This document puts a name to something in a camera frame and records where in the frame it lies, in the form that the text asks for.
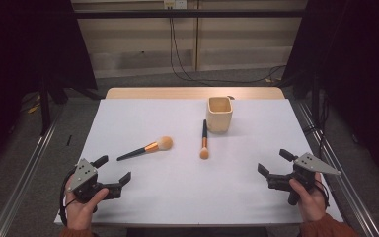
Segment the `beige square brush cup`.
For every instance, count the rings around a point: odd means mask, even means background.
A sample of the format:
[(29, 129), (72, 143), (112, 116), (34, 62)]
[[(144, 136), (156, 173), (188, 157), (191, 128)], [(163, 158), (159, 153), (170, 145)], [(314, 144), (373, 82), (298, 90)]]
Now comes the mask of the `beige square brush cup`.
[(233, 108), (229, 97), (211, 97), (207, 100), (206, 123), (210, 132), (226, 132), (232, 115)]

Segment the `white wall socket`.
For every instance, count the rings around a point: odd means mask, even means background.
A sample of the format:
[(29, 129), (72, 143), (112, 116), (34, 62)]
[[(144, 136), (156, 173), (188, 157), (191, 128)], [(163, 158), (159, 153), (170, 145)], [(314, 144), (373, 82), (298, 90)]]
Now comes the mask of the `white wall socket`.
[(187, 7), (187, 0), (164, 0), (164, 8), (168, 10), (184, 10)]

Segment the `black curtain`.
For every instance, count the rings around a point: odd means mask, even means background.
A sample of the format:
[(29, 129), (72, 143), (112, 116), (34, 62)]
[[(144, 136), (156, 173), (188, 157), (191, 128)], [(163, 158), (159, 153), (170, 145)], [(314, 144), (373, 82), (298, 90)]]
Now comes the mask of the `black curtain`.
[(0, 147), (26, 94), (68, 87), (97, 87), (72, 0), (0, 0)]
[(314, 85), (379, 167), (379, 0), (308, 0), (282, 80), (303, 98)]

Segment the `light wooden table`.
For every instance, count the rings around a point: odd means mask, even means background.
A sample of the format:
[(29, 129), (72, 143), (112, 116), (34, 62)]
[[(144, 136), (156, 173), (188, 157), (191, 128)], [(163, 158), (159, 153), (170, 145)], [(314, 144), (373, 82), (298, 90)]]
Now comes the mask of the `light wooden table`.
[(110, 88), (107, 99), (207, 99), (230, 96), (240, 100), (284, 99), (276, 87), (147, 87)]

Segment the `person's left hand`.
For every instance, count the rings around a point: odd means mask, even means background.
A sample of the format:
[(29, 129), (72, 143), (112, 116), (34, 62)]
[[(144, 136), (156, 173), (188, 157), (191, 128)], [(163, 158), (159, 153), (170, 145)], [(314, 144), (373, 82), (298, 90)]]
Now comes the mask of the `person's left hand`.
[(94, 208), (107, 196), (109, 190), (99, 190), (88, 202), (81, 203), (76, 196), (68, 191), (70, 182), (65, 186), (67, 227), (72, 230), (90, 230)]

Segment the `white table cover sheet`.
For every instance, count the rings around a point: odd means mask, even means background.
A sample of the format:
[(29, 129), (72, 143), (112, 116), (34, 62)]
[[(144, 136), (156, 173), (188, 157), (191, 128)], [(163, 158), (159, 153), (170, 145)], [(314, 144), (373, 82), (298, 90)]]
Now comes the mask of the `white table cover sheet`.
[[(83, 158), (109, 157), (98, 173), (114, 183), (130, 172), (121, 197), (103, 201), (93, 221), (134, 227), (261, 226), (295, 224), (302, 218), (288, 194), (272, 190), (257, 170), (288, 174), (285, 149), (302, 155), (310, 147), (287, 100), (235, 100), (227, 132), (208, 134), (209, 157), (201, 159), (205, 100), (101, 101)], [(163, 136), (173, 146), (129, 159), (116, 158)]]

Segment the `beige vertical wall conduit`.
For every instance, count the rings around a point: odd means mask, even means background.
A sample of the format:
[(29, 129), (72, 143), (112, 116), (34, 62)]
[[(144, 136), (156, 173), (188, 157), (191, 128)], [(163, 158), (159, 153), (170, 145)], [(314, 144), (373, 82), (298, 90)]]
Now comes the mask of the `beige vertical wall conduit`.
[[(199, 0), (192, 0), (192, 9), (199, 10)], [(193, 44), (192, 44), (192, 69), (193, 71), (198, 70), (198, 24), (199, 19), (193, 18)]]

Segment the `yellow floor tape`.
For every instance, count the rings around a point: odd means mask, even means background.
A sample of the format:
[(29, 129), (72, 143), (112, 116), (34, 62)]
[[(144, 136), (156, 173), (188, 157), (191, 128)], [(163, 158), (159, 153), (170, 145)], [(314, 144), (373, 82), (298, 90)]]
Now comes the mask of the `yellow floor tape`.
[(28, 114), (34, 113), (40, 106), (41, 96), (38, 95), (32, 106), (27, 110)]

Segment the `person's right hand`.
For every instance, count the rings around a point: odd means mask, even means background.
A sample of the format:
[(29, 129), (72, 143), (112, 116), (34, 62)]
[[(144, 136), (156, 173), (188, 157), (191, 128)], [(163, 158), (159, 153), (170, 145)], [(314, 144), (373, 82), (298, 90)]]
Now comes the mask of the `person's right hand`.
[(315, 174), (314, 189), (307, 191), (297, 180), (291, 179), (289, 184), (291, 188), (300, 196), (298, 208), (301, 217), (305, 223), (321, 220), (326, 215), (325, 197), (322, 193), (324, 189), (321, 182), (321, 174)]

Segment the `black metal stand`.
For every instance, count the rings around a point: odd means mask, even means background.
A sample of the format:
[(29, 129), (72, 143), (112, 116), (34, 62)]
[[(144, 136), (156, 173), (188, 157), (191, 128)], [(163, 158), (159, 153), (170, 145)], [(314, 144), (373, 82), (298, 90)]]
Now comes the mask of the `black metal stand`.
[(43, 76), (39, 84), (39, 96), (41, 105), (41, 135), (45, 135), (51, 126), (51, 115), (49, 108), (49, 98), (51, 97), (57, 105), (64, 105), (68, 101), (68, 96), (65, 93), (65, 88), (71, 88), (74, 91), (88, 97), (92, 100), (101, 100), (103, 96), (91, 92), (84, 86), (74, 83), (66, 78), (51, 79), (48, 76)]

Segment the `small slim makeup brush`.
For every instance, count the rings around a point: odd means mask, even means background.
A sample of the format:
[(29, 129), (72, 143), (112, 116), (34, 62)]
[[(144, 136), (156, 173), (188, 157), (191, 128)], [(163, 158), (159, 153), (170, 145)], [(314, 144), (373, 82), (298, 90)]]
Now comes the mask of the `small slim makeup brush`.
[(199, 157), (201, 159), (207, 159), (209, 157), (208, 152), (208, 132), (207, 132), (207, 123), (206, 120), (203, 121), (203, 128), (202, 128), (202, 140), (201, 140), (201, 149), (199, 152)]

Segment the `black horizontal frame bar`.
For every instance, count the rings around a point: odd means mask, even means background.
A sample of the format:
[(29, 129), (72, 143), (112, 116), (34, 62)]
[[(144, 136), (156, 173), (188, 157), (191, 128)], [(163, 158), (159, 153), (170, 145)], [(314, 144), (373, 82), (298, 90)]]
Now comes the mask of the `black horizontal frame bar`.
[(299, 18), (305, 10), (127, 10), (95, 11), (75, 10), (77, 19), (130, 19), (130, 18)]

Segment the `aluminium floor rail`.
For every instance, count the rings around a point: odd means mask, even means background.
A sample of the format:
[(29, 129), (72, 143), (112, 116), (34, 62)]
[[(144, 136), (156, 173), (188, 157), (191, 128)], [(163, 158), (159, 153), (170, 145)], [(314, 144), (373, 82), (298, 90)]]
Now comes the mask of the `aluminium floor rail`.
[(45, 153), (46, 148), (54, 134), (55, 127), (62, 114), (63, 108), (56, 108), (52, 114), (50, 125), (46, 129), (45, 133), (39, 137), (38, 143), (34, 152), (30, 156), (29, 162), (26, 165), (17, 185), (11, 192), (9, 199), (6, 201), (2, 211), (0, 212), (0, 237), (6, 237), (10, 229), (10, 226), (21, 206), (21, 203), (25, 197), (33, 176), (38, 168), (38, 164)]
[(379, 229), (374, 219), (353, 187), (346, 170), (343, 168), (328, 139), (327, 120), (330, 114), (329, 106), (326, 103), (309, 106), (306, 102), (295, 102), (294, 108), (299, 111), (300, 120), (304, 120), (307, 123), (305, 134), (313, 136), (311, 144), (316, 146), (319, 158), (341, 171), (341, 175), (336, 178), (336, 183), (353, 212), (353, 216), (359, 223), (359, 230), (364, 232), (365, 237), (379, 237)]

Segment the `large round makeup brush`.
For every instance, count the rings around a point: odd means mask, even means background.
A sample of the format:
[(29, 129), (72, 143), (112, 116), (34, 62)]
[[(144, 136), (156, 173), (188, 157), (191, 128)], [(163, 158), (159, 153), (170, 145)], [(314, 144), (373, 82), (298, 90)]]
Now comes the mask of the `large round makeup brush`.
[(158, 140), (144, 146), (141, 148), (138, 148), (134, 151), (131, 151), (129, 153), (126, 153), (124, 155), (121, 155), (116, 158), (117, 161), (129, 159), (135, 156), (139, 156), (145, 153), (151, 153), (156, 151), (166, 151), (171, 149), (173, 146), (173, 140), (170, 136), (163, 136), (159, 138)]

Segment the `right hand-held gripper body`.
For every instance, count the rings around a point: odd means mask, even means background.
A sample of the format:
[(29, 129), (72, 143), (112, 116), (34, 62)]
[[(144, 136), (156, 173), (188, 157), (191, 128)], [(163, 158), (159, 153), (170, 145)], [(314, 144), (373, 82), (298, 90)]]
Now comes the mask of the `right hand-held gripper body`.
[(335, 169), (310, 153), (297, 156), (297, 159), (292, 161), (292, 163), (293, 171), (290, 174), (277, 175), (269, 173), (266, 178), (270, 189), (289, 192), (288, 203), (290, 205), (296, 205), (298, 200), (300, 200), (300, 196), (291, 188), (289, 184), (291, 179), (297, 180), (307, 191), (310, 191), (316, 187), (314, 181), (316, 173), (337, 176), (341, 174), (341, 171)]

